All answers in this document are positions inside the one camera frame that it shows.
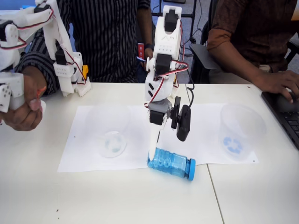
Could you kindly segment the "hand of brown-shirt person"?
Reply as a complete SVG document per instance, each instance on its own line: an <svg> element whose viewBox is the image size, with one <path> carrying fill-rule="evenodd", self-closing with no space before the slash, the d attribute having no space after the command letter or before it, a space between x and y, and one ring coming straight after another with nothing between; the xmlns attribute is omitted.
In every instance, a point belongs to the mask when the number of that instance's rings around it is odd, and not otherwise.
<svg viewBox="0 0 299 224"><path fill-rule="evenodd" d="M299 75L291 70L265 73L261 79L260 89L281 94L292 104L295 101L293 97L299 99Z"/></svg>

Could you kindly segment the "right hand of striped-shirt person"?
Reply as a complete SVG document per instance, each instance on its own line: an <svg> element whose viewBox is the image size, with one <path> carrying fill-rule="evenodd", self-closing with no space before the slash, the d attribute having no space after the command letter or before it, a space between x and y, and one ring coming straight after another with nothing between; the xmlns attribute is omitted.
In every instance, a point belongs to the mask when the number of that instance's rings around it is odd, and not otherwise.
<svg viewBox="0 0 299 224"><path fill-rule="evenodd" d="M0 120L16 131L31 131L43 118L43 109L39 90L44 92L46 80L42 73L34 72L24 75L25 103L16 110L0 113Z"/></svg>

